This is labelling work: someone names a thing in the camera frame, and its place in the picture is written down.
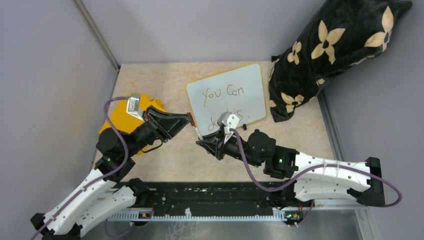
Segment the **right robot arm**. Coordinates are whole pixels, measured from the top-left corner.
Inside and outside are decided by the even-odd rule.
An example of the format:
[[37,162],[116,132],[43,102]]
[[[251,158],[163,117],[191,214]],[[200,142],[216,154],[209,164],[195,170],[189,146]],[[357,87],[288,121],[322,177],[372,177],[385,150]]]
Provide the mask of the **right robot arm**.
[[346,199],[369,207],[386,206],[380,160],[346,162],[315,157],[278,146],[274,138],[256,129],[247,140],[221,131],[204,136],[196,145],[217,160],[241,160],[259,189],[281,195],[287,206],[320,199]]

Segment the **yellow framed whiteboard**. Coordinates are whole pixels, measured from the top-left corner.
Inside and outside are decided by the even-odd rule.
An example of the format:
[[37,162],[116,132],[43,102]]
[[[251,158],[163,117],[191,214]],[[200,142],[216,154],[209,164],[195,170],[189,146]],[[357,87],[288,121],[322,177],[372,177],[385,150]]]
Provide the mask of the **yellow framed whiteboard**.
[[203,136],[219,129],[218,119],[225,112],[235,114],[239,126],[267,115],[258,62],[189,82],[185,90],[195,125]]

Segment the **brown marker cap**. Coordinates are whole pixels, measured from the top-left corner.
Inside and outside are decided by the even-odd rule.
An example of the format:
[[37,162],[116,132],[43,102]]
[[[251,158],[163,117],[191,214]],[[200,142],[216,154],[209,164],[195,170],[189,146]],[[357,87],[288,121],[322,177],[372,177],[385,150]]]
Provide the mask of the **brown marker cap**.
[[191,113],[191,112],[188,112],[188,113],[187,113],[187,116],[190,118],[190,125],[191,125],[192,127],[195,127],[195,126],[196,126],[196,124],[195,124],[194,118],[193,118],[193,116],[192,116],[192,113]]

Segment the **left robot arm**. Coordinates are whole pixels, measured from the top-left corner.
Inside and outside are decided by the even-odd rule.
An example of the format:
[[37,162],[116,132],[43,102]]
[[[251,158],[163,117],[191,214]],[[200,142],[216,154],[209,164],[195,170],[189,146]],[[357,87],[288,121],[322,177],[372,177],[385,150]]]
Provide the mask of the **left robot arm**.
[[188,113],[149,106],[125,112],[116,107],[100,131],[101,157],[61,203],[36,213],[31,223],[44,240],[79,240],[107,218],[129,207],[152,206],[152,192],[139,178],[119,183],[134,167],[132,157],[156,141],[166,143],[192,121]]

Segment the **white marker pen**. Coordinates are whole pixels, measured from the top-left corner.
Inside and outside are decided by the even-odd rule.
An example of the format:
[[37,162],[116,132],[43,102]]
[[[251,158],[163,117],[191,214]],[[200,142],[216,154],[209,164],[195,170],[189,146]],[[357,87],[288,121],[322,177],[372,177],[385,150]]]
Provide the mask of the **white marker pen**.
[[194,129],[195,129],[195,131],[196,131],[196,133],[198,135],[198,139],[199,140],[203,140],[204,138],[203,138],[202,134],[200,133],[199,129],[196,126],[194,127]]

